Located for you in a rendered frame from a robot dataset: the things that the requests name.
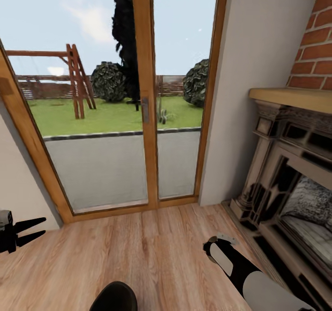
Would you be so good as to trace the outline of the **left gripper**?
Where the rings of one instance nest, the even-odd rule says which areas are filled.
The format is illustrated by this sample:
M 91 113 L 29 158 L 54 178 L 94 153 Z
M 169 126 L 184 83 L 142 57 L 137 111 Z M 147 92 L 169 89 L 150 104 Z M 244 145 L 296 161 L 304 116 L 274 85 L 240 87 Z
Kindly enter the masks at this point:
M 16 235 L 30 227 L 38 225 L 46 220 L 45 217 L 21 221 L 16 223 L 14 226 L 12 223 L 5 225 L 5 230 L 0 231 L 0 253 L 9 251 L 12 253 L 16 251 L 16 246 L 22 247 L 23 245 L 37 239 L 42 236 L 48 230 L 40 231 L 33 234 L 27 235 Z

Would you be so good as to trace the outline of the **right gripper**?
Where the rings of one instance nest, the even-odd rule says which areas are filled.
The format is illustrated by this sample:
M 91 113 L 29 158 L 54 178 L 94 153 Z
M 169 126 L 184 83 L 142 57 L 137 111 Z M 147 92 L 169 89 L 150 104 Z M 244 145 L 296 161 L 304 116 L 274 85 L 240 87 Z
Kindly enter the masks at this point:
M 203 250 L 206 251 L 207 256 L 211 256 L 210 254 L 210 247 L 211 247 L 211 242 L 204 243 L 203 245 Z

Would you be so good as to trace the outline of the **cauldron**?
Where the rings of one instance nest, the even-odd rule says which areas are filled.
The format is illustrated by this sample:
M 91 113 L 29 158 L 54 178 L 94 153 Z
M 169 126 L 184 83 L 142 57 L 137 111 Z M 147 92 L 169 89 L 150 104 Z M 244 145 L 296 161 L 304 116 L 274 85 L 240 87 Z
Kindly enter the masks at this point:
M 101 291 L 89 311 L 138 311 L 137 299 L 130 286 L 114 281 Z

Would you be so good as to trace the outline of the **pillar candle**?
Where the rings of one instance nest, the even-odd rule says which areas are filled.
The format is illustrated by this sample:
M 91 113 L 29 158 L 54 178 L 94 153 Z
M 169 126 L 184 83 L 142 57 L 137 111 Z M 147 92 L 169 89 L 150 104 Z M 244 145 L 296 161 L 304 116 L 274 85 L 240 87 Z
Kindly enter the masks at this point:
M 217 236 L 213 236 L 211 238 L 209 238 L 208 242 L 216 242 L 217 241 Z M 211 256 L 208 256 L 208 258 L 213 262 L 213 263 L 216 263 L 216 261 L 211 257 Z

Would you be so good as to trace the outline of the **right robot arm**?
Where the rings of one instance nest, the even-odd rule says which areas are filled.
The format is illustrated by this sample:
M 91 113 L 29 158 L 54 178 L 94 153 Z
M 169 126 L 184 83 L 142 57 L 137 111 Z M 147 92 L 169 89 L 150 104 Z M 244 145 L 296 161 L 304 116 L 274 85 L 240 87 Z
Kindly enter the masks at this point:
M 232 245 L 238 239 L 221 232 L 203 250 L 222 268 L 252 311 L 317 311 L 264 274 Z

